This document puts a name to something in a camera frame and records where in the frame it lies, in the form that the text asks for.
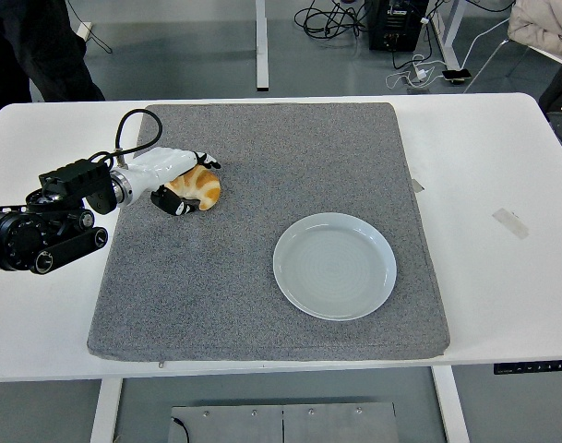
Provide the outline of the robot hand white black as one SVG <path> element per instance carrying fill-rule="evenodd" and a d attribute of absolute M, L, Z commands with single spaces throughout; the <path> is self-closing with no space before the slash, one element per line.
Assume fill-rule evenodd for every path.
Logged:
<path fill-rule="evenodd" d="M 126 207 L 149 192 L 151 202 L 173 216 L 209 210 L 221 195 L 219 178 L 211 169 L 220 167 L 204 152 L 155 148 L 135 158 L 127 168 L 113 169 L 116 204 Z"/>

